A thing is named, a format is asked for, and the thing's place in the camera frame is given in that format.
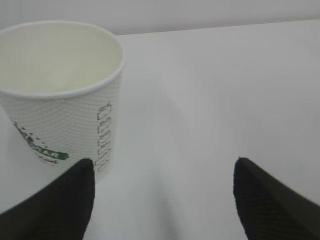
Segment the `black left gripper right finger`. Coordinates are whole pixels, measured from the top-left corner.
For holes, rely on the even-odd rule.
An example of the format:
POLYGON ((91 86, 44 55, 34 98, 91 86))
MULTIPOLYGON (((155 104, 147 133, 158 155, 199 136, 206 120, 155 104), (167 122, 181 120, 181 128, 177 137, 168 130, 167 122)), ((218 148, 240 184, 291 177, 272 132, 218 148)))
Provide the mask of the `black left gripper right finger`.
POLYGON ((234 165, 233 195, 249 240, 318 240, 320 206, 248 158, 234 165))

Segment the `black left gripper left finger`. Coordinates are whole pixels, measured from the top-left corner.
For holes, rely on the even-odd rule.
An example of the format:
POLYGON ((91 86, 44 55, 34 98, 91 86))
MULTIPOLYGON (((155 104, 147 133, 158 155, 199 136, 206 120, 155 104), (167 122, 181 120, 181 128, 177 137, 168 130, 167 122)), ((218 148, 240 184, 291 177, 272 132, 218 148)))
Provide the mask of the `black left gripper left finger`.
POLYGON ((81 240, 95 200, 92 160, 78 161, 49 185, 0 215, 2 240, 81 240))

